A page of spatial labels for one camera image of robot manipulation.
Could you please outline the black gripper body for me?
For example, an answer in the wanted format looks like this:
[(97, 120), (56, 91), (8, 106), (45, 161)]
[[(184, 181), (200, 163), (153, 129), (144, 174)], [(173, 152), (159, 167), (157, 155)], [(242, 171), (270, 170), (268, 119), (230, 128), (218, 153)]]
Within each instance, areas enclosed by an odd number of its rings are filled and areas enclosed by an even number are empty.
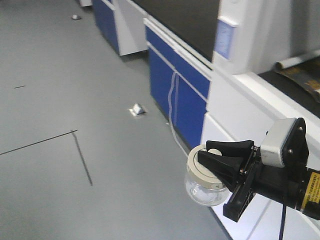
[(301, 210), (306, 192), (303, 188), (307, 185), (309, 149), (303, 146), (289, 156), (293, 157), (293, 162), (284, 168), (264, 165), (260, 148), (257, 148), (251, 157), (251, 169), (224, 204), (223, 215), (234, 222), (239, 221), (255, 194)]

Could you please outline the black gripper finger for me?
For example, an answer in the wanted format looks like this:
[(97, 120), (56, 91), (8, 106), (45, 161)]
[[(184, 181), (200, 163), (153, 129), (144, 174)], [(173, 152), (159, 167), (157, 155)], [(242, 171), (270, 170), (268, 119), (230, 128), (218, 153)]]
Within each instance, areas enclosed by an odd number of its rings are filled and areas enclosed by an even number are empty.
[(213, 173), (230, 192), (234, 192), (244, 161), (243, 157), (222, 156), (207, 151), (199, 151), (197, 160)]
[(244, 140), (237, 142), (223, 142), (208, 140), (205, 145), (207, 151), (217, 149), (221, 152), (222, 156), (225, 157), (248, 158), (252, 152), (254, 141)]

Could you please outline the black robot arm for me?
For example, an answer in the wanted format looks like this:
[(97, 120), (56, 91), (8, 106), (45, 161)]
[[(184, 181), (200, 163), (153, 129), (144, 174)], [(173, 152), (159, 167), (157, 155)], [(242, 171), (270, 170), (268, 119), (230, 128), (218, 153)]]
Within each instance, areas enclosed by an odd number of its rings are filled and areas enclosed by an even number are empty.
[(263, 148), (252, 140), (208, 141), (206, 150), (196, 156), (232, 193), (223, 206), (223, 215), (228, 219), (238, 222), (255, 194), (259, 194), (319, 220), (320, 172), (307, 167), (307, 142), (288, 151), (284, 167), (264, 164)]

